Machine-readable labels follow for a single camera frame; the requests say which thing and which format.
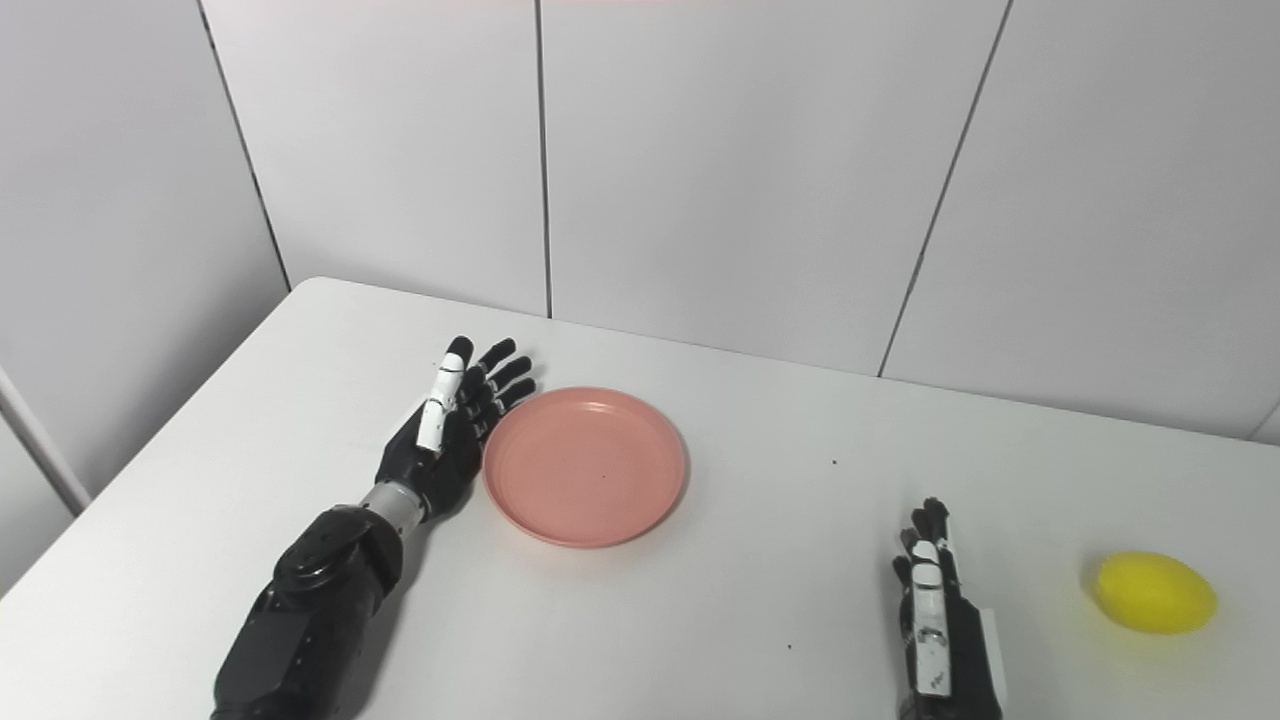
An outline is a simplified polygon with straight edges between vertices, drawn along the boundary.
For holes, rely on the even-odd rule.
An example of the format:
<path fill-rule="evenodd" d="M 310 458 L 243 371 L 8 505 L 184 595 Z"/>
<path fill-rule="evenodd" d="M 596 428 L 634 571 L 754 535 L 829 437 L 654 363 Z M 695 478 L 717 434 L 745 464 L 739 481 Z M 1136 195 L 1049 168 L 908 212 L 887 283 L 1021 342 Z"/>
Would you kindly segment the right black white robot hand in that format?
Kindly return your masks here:
<path fill-rule="evenodd" d="M 1002 719 L 1007 687 L 995 615 L 963 593 L 950 511 L 928 497 L 910 520 L 892 561 L 908 680 L 897 716 Z"/>

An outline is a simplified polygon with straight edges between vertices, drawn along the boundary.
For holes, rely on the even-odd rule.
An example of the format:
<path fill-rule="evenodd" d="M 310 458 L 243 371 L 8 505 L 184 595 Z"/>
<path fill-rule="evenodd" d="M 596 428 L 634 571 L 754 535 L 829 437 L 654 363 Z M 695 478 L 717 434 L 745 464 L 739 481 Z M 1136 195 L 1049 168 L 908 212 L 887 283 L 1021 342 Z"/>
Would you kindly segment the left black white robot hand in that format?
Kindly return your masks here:
<path fill-rule="evenodd" d="M 476 355 L 467 336 L 454 337 L 422 401 L 388 441 L 364 506 L 396 527 L 453 514 L 495 428 L 536 389 L 532 360 L 515 340 Z"/>

